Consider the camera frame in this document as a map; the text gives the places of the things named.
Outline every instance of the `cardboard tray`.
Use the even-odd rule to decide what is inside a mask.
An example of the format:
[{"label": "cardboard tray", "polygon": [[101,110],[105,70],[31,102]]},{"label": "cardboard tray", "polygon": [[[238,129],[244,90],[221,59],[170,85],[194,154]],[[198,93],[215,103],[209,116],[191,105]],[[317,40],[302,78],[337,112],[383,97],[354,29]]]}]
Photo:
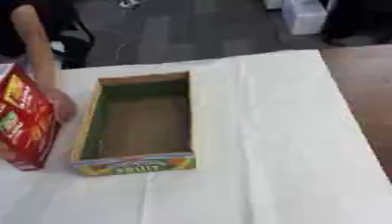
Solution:
[{"label": "cardboard tray", "polygon": [[99,79],[72,165],[109,175],[192,169],[189,73]]}]

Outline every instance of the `floor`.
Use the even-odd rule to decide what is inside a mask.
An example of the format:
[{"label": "floor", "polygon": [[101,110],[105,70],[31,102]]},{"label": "floor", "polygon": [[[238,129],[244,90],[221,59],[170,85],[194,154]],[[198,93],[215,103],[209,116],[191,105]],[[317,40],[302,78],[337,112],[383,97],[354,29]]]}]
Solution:
[{"label": "floor", "polygon": [[77,7],[97,37],[89,67],[329,47],[318,36],[290,35],[262,0],[147,0],[136,10],[118,0],[81,0]]}]

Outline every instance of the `red box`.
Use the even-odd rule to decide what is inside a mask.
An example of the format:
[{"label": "red box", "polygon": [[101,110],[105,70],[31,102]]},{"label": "red box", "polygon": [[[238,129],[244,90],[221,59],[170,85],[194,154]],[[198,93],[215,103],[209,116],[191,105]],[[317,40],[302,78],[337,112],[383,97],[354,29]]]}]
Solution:
[{"label": "red box", "polygon": [[53,105],[16,64],[0,65],[0,141],[5,159],[21,171],[44,166],[60,125]]}]

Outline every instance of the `hand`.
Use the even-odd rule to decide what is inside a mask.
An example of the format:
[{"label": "hand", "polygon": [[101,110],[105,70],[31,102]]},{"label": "hand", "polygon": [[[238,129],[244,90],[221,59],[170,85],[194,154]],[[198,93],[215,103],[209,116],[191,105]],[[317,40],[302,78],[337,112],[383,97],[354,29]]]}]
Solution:
[{"label": "hand", "polygon": [[76,115],[76,104],[64,92],[55,87],[41,88],[49,102],[54,106],[54,114],[59,123],[69,122]]}]

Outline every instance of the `white tablecloth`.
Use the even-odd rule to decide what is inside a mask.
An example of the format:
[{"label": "white tablecloth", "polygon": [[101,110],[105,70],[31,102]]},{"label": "white tablecloth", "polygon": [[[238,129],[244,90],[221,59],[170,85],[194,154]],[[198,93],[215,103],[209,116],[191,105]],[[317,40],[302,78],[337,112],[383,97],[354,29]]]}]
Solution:
[{"label": "white tablecloth", "polygon": [[[185,70],[196,170],[91,178],[69,167],[97,77]],[[60,83],[79,113],[43,171],[0,163],[0,223],[392,223],[392,187],[316,51],[86,68]]]}]

